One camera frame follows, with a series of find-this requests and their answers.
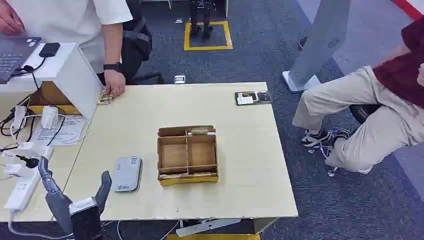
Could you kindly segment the standing person's right hand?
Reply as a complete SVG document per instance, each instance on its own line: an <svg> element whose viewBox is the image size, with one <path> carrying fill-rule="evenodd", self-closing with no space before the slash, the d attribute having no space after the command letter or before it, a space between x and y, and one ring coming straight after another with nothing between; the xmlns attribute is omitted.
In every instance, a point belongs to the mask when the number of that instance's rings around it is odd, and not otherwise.
<svg viewBox="0 0 424 240"><path fill-rule="evenodd" d="M6 2L0 1L0 32L5 35L21 34L25 31L24 24L13 8Z"/></svg>

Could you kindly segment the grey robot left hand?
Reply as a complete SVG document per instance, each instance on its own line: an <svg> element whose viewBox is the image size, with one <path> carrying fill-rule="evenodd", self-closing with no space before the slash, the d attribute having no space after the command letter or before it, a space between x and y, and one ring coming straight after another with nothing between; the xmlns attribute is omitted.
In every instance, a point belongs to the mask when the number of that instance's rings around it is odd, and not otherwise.
<svg viewBox="0 0 424 240"><path fill-rule="evenodd" d="M100 217L112 185L109 171L102 173L101 185L94 197L73 202L54 181L44 156L39 158L38 170L47 191L45 200L62 230L76 240L100 240L103 234Z"/></svg>

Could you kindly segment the standing person's left hand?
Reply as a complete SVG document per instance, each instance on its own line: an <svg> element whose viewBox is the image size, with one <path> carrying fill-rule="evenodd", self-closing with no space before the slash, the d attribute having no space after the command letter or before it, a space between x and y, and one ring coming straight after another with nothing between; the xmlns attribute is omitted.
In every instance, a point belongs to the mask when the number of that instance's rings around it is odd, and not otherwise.
<svg viewBox="0 0 424 240"><path fill-rule="evenodd" d="M113 97L119 97L124 93L126 79L122 73L115 70L105 70L104 81L104 91L106 94L111 94Z"/></svg>

